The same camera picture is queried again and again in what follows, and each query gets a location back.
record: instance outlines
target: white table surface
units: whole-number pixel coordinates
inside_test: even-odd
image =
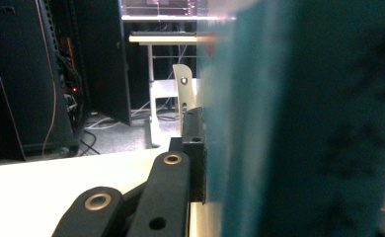
[[[128,192],[147,180],[154,159],[163,152],[148,149],[0,166],[0,236],[51,236],[79,195],[97,186]]]

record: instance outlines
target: black cabinet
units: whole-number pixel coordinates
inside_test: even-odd
[[[130,124],[120,27],[118,1],[0,0],[0,98],[26,153],[77,148],[90,110]]]

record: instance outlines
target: cable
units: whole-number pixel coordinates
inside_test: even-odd
[[[114,123],[113,125],[109,125],[109,126],[100,126],[100,127],[89,127],[89,128],[85,128],[85,129],[90,129],[90,130],[105,130],[105,129],[109,129],[109,128],[112,128],[116,125],[119,124],[119,121]]]
[[[133,114],[131,114],[131,116],[134,117],[137,113],[139,113],[143,108],[145,108],[149,104],[150,104],[150,102],[147,102],[142,107],[140,107],[137,111],[135,111]]]
[[[87,130],[84,130],[84,131],[85,131],[86,133],[90,134],[92,137],[94,137],[94,141],[92,142],[91,145],[88,145],[85,141],[83,141],[83,140],[81,139],[81,142],[82,142],[84,145],[86,145],[88,148],[87,148],[81,155],[79,155],[79,156],[85,155],[89,150],[92,150],[92,151],[94,151],[95,153],[97,153],[98,155],[101,155],[101,153],[93,147],[93,146],[95,145],[95,143],[97,142],[97,136],[96,136],[94,133],[89,132],[89,131],[87,131]]]
[[[101,120],[95,122],[94,124],[85,127],[85,129],[91,129],[91,128],[93,128],[94,126],[100,124],[101,122],[107,121],[107,120],[112,120],[112,119],[111,119],[111,118],[103,118],[103,119],[101,119]]]
[[[42,150],[41,150],[42,158],[44,158],[45,146],[47,145],[48,138],[50,137],[51,131],[53,130],[54,121],[56,118],[56,104],[57,104],[56,84],[54,83],[54,80],[51,80],[51,82],[53,85],[53,113],[51,116],[50,128],[48,129],[48,132],[45,135],[44,143],[42,144]]]

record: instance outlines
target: blurry teal object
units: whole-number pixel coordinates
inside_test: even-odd
[[[198,24],[211,234],[374,236],[385,196],[385,1],[199,7],[224,17]]]

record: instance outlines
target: hole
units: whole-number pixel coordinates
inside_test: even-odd
[[[85,208],[89,210],[100,210],[108,206],[111,201],[112,197],[109,194],[92,195],[85,201]]]
[[[106,202],[106,198],[105,197],[103,197],[103,196],[94,197],[91,200],[91,205],[95,206],[95,207],[98,207],[99,205],[102,205],[104,202]]]
[[[164,162],[168,165],[176,165],[181,162],[183,158],[176,154],[170,154],[164,158]]]
[[[165,225],[166,225],[166,220],[162,217],[153,218],[149,222],[149,227],[153,230],[161,230],[165,228]]]
[[[189,83],[189,79],[188,79],[187,77],[182,77],[182,78],[181,78],[181,83],[182,83],[183,85],[187,85],[187,83]]]
[[[170,156],[170,157],[168,157],[168,161],[170,161],[170,162],[176,162],[176,161],[178,161],[178,157],[176,157],[176,156]]]

